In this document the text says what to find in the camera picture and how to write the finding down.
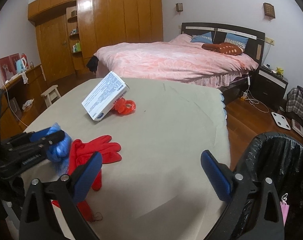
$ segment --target red glove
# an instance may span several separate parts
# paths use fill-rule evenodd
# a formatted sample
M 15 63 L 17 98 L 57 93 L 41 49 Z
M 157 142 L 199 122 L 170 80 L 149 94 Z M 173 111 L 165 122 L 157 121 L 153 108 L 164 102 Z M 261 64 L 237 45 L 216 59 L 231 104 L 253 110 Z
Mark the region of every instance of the red glove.
M 68 174 L 71 175 L 74 170 L 82 164 L 85 164 L 94 152 L 102 155 L 102 164 L 114 163 L 121 161 L 118 153 L 121 150 L 119 143 L 110 143 L 111 136 L 104 135 L 88 143 L 82 143 L 80 139 L 75 140 L 70 149 Z M 101 170 L 93 182 L 92 189 L 98 191 L 101 188 Z M 59 207 L 56 200 L 52 202 Z M 94 221 L 93 214 L 87 202 L 84 200 L 77 204 L 79 211 L 87 221 Z

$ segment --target blue kettle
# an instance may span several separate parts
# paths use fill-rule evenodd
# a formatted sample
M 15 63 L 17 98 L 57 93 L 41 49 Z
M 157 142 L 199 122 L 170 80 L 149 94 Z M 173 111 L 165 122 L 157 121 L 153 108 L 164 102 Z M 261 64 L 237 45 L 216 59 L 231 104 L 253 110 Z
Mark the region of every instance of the blue kettle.
M 26 71 L 26 65 L 27 65 L 27 60 L 24 57 L 17 60 L 17 62 L 16 62 L 17 73 L 25 72 Z

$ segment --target black garbage bag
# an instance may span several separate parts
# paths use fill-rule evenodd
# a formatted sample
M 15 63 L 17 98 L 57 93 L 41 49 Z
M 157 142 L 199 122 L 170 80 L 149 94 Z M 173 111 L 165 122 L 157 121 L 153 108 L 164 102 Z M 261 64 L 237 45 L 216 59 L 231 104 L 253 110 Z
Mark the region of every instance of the black garbage bag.
M 290 205 L 285 224 L 285 239 L 303 240 L 303 146 L 292 137 L 276 132 L 257 135 L 235 168 L 252 181 L 272 178 L 281 197 L 288 193 Z M 233 232 L 237 238 L 245 229 L 253 200 L 248 200 Z

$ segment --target wall socket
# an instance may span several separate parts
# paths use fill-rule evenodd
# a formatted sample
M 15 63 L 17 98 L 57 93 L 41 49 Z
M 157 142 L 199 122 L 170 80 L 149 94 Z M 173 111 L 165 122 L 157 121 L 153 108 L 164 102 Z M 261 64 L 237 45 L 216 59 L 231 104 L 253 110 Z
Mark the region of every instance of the wall socket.
M 265 42 L 269 43 L 271 45 L 275 45 L 275 41 L 273 39 L 271 39 L 271 38 L 268 38 L 268 37 L 265 38 Z

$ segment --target checkered bag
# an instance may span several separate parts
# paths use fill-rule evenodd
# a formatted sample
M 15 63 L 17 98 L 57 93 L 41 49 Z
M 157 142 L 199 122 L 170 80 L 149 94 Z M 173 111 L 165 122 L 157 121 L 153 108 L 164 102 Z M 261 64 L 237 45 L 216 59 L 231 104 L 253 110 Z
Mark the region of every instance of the checkered bag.
M 296 87 L 287 94 L 286 112 L 294 112 L 303 120 L 303 88 Z

